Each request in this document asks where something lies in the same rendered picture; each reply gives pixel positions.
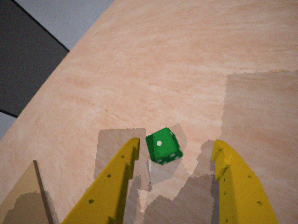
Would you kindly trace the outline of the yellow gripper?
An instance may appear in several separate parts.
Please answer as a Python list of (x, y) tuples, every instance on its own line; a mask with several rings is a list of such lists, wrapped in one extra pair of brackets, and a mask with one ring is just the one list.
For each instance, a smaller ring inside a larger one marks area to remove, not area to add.
[[(140, 138), (129, 139), (61, 224), (123, 224), (139, 151)], [(278, 224), (260, 180), (229, 144), (215, 140), (212, 161), (219, 181), (219, 224)]]

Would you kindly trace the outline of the green die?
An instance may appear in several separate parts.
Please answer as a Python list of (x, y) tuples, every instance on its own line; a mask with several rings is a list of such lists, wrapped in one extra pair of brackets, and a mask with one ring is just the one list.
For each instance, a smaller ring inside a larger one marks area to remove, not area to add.
[(183, 153), (173, 132), (165, 127), (146, 137), (151, 161), (160, 165), (183, 157)]

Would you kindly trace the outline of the tan square mat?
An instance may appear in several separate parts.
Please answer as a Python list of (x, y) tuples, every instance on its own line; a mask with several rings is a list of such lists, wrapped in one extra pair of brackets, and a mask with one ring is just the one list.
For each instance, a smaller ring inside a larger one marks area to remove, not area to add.
[(0, 224), (54, 224), (36, 160), (0, 205)]

